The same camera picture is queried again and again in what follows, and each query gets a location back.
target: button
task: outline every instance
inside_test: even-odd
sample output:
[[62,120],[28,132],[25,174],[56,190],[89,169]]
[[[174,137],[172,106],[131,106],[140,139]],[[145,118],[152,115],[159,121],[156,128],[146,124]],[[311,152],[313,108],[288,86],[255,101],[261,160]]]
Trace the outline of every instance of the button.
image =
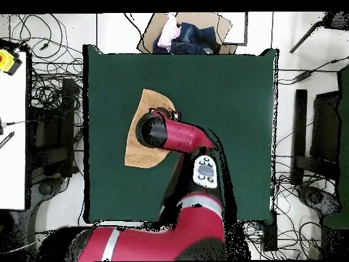
[[205,176],[209,176],[209,177],[212,177],[215,175],[215,171],[210,166],[207,166],[206,164],[200,165],[198,172],[201,175],[205,175]]

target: white stripe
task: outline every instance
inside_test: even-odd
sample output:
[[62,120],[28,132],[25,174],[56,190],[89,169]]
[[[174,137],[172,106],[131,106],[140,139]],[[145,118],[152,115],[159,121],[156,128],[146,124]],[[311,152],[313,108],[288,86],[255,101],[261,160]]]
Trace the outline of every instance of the white stripe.
[[102,261],[112,261],[112,254],[114,252],[114,247],[117,243],[117,238],[120,235],[120,231],[115,227],[109,236],[108,242],[103,252]]
[[161,213],[163,212],[164,209],[165,209],[165,206],[161,205],[159,216],[161,216]]
[[188,207],[193,207],[196,204],[202,205],[204,208],[207,208],[213,212],[215,212],[220,218],[222,218],[222,208],[219,206],[217,202],[212,200],[211,198],[207,196],[188,196],[185,197],[184,199],[180,200],[177,204],[180,205],[182,204],[182,209],[188,208]]

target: cardboard box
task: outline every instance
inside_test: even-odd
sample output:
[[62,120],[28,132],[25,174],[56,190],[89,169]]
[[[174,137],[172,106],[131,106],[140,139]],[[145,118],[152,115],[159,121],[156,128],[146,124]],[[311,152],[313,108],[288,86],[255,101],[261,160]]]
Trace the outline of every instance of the cardboard box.
[[[140,52],[148,53],[147,50],[149,50],[151,53],[153,53],[153,43],[161,34],[167,20],[168,18],[164,13],[154,13],[152,15],[148,27],[145,29],[145,33],[143,34],[143,41],[141,40],[137,46],[137,49]],[[176,20],[180,25],[183,22],[190,23],[197,26],[199,29],[211,26],[215,27],[216,41],[219,44],[222,44],[222,41],[224,41],[224,38],[232,26],[229,20],[221,16],[219,17],[217,14],[211,12],[179,12],[176,15]],[[230,53],[233,54],[235,52],[236,45],[227,46],[231,46],[230,49],[226,46],[221,46],[219,53],[228,54],[230,51]]]

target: cloth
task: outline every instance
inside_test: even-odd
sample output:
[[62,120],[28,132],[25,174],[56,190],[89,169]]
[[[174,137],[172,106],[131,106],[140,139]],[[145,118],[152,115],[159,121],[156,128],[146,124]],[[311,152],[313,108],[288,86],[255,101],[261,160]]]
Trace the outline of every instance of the cloth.
[[153,54],[170,54],[166,48],[159,47],[157,43],[159,42],[161,34],[155,39],[153,43]]
[[136,138],[136,125],[138,120],[148,111],[149,108],[171,108],[175,111],[173,103],[160,93],[143,89],[142,97],[134,118],[131,122],[130,130],[126,140],[125,166],[135,166],[137,168],[148,169],[159,164],[170,152],[165,149],[145,147]]
[[213,26],[199,29],[193,24],[182,23],[179,37],[171,42],[173,54],[213,54],[218,50]]
[[177,27],[177,20],[172,15],[168,15],[168,20],[162,29],[161,36],[159,38],[159,41],[157,42],[157,45],[162,48],[166,48],[167,51],[170,51],[171,49],[171,42],[173,39],[179,37],[179,34],[181,33],[181,28]]

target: blue cloth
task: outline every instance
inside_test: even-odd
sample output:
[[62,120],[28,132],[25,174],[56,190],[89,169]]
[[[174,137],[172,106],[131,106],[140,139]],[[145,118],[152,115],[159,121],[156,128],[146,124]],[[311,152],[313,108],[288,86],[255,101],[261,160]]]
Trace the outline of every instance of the blue cloth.
[[170,54],[166,48],[159,47],[157,43],[159,42],[161,34],[155,39],[153,43],[153,54]]
[[216,53],[218,50],[213,26],[199,29],[193,24],[182,23],[181,34],[171,42],[173,54],[207,54],[207,51]]

